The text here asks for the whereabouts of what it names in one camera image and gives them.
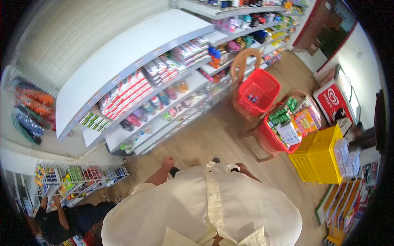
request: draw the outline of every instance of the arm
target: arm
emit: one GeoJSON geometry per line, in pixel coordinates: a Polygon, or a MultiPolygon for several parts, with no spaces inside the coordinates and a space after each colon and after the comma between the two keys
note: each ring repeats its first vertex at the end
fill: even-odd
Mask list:
{"type": "Polygon", "coordinates": [[[243,164],[243,163],[237,163],[236,165],[240,167],[240,173],[243,173],[243,174],[245,174],[246,176],[248,176],[248,177],[250,177],[250,178],[252,178],[252,179],[254,179],[254,180],[256,180],[256,181],[259,181],[259,182],[261,183],[261,181],[260,181],[258,178],[256,178],[255,176],[253,176],[253,175],[248,171],[248,169],[247,169],[247,167],[245,166],[245,164],[243,164]]]}
{"type": "Polygon", "coordinates": [[[161,185],[167,181],[168,172],[174,166],[174,158],[171,156],[164,157],[162,160],[162,166],[157,170],[151,177],[149,177],[145,183],[152,183],[154,185],[161,185]]]}
{"type": "Polygon", "coordinates": [[[48,197],[45,197],[41,200],[40,207],[46,211],[46,205],[48,204],[48,197]]]}
{"type": "Polygon", "coordinates": [[[61,207],[59,196],[53,196],[53,201],[55,202],[55,205],[58,208],[59,221],[60,221],[61,226],[63,226],[64,229],[69,230],[70,227],[67,222],[66,213],[64,213],[64,210],[61,207]]]}

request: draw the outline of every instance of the doorway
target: doorway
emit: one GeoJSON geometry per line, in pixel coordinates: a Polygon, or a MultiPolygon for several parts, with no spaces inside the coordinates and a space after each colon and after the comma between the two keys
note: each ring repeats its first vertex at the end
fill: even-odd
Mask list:
{"type": "Polygon", "coordinates": [[[315,73],[335,55],[356,23],[341,0],[317,0],[293,51],[315,73]]]}

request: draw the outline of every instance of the ice cream freezer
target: ice cream freezer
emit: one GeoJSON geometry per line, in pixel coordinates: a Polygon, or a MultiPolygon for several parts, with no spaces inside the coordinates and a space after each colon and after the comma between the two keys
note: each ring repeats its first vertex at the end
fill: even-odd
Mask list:
{"type": "Polygon", "coordinates": [[[361,112],[359,100],[349,77],[345,75],[340,65],[336,65],[322,79],[313,97],[330,126],[336,124],[335,115],[341,108],[344,109],[344,116],[348,117],[354,125],[359,122],[361,112]]]}

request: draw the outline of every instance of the wall's logo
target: wall's logo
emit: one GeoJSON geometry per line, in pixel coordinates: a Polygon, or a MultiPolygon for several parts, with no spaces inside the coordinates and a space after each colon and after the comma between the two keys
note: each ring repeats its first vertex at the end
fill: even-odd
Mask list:
{"type": "Polygon", "coordinates": [[[339,100],[335,95],[335,92],[333,89],[328,89],[327,90],[327,94],[328,94],[328,98],[329,100],[334,104],[334,105],[338,105],[339,104],[339,100]]]}

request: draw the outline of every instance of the yellow crate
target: yellow crate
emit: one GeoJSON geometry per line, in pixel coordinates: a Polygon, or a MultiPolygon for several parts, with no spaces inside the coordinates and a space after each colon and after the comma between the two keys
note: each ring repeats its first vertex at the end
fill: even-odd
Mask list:
{"type": "Polygon", "coordinates": [[[289,158],[303,181],[341,183],[334,154],[334,145],[341,138],[341,130],[336,125],[302,139],[299,148],[289,158]]]}

